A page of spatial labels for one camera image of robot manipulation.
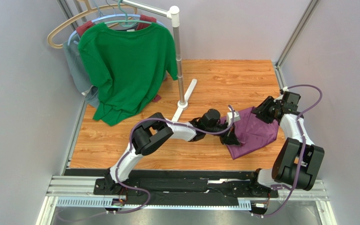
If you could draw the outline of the purple cloth napkin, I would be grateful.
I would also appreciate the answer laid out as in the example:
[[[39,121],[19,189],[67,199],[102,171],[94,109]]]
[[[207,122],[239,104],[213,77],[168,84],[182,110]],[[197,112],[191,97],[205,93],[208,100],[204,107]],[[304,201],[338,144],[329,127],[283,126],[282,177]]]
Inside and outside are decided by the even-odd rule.
[[[240,120],[235,122],[235,135],[240,146],[228,145],[232,159],[240,158],[255,150],[261,149],[277,139],[279,125],[277,122],[267,124],[252,113],[254,106],[240,110]]]

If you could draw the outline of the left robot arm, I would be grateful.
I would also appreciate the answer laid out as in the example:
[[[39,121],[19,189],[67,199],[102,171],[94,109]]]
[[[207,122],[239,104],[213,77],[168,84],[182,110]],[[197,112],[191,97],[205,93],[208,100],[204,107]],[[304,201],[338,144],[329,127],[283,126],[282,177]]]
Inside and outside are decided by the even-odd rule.
[[[240,120],[240,114],[230,108],[225,121],[221,122],[220,119],[219,111],[209,109],[202,117],[185,123],[169,120],[160,112],[138,122],[130,131],[126,150],[117,163],[107,170],[105,185],[100,187],[109,191],[120,187],[142,157],[154,153],[169,139],[197,142],[206,135],[213,135],[219,137],[224,145],[240,146],[235,134],[235,122]]]

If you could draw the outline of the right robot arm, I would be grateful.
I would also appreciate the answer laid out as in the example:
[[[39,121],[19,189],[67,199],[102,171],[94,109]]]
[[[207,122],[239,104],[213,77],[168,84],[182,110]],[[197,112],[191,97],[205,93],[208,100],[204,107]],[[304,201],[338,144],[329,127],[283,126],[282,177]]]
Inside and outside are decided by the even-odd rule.
[[[300,95],[284,91],[267,97],[252,113],[261,121],[277,122],[285,143],[271,169],[258,169],[256,182],[266,188],[312,189],[324,158],[324,149],[311,141],[298,109]]]

